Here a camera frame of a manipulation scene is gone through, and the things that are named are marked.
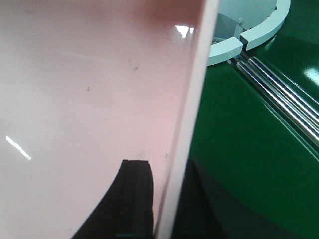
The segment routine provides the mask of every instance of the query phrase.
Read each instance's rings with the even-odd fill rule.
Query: white circular guard
[[[276,10],[259,25],[240,34],[239,40],[231,37],[211,45],[208,66],[227,61],[240,54],[242,50],[251,50],[273,37],[283,25],[289,9],[290,0],[277,0]]]

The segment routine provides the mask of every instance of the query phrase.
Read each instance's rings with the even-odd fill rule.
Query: metal rod
[[[317,148],[319,148],[319,130],[316,125],[306,117],[298,104],[293,104],[276,84],[269,82],[269,79],[247,62],[239,61],[235,67],[244,74],[248,81],[259,90],[284,116],[297,127]]]
[[[277,87],[292,104],[300,108],[301,112],[307,117],[312,124],[319,129],[319,113],[310,106],[302,97],[300,97],[293,89],[291,89],[283,80],[275,75],[267,66],[265,66],[256,57],[251,57],[247,60],[247,63],[256,67],[259,71],[267,76],[267,80],[275,87]]]

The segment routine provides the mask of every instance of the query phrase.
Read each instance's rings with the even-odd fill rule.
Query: pink curved surface
[[[1,239],[70,238],[122,159],[150,162],[156,221],[201,11],[191,0],[0,2]]]

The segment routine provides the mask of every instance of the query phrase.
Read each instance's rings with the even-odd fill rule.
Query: black rubber part
[[[148,162],[123,160],[110,189],[72,239],[152,239],[152,203]]]

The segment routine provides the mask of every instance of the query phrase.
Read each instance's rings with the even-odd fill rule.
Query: green conveyor belt
[[[292,0],[276,38],[249,52],[317,109],[318,9],[318,0]],[[207,69],[189,158],[265,219],[319,238],[319,155],[227,63]]]

